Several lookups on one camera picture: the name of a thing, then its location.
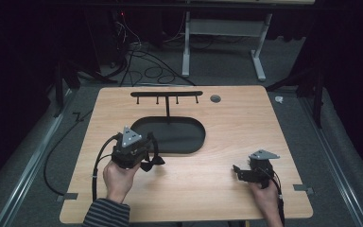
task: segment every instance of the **striped shirt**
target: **striped shirt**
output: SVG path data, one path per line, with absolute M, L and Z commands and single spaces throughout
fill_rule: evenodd
M 97 199 L 91 204 L 82 226 L 128 227 L 130 207 L 107 199 Z

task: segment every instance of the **black tray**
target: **black tray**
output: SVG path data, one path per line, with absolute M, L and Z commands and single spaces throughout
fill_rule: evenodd
M 131 129 L 143 136 L 152 131 L 160 153 L 193 153 L 205 140 L 204 127 L 191 117 L 148 116 L 134 122 Z

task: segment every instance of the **round gray grommet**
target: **round gray grommet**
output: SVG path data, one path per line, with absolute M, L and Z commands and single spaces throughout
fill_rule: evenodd
M 220 101 L 220 96 L 218 95 L 211 96 L 211 101 L 214 103 L 218 103 Z

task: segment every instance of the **person's right hand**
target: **person's right hand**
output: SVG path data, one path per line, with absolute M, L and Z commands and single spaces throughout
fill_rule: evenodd
M 134 175 L 139 168 L 140 164 L 131 169 L 124 169 L 109 161 L 103 171 L 108 190 L 107 199 L 122 203 L 131 190 Z
M 267 221 L 268 227 L 283 226 L 278 209 L 278 189 L 272 180 L 269 186 L 261 189 L 260 183 L 249 183 L 249 187 L 254 195 L 255 203 Z

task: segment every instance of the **white metal desk frame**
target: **white metal desk frame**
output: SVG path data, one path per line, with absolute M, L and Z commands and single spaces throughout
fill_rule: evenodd
M 251 50 L 251 58 L 255 72 L 260 81 L 265 81 L 259 54 L 268 33 L 272 14 L 267 14 L 265 21 L 232 21 L 232 20 L 205 20 L 191 19 L 190 12 L 185 12 L 184 52 L 182 57 L 182 72 L 184 77 L 190 76 L 190 34 L 250 36 L 258 37 L 259 42 L 255 50 Z

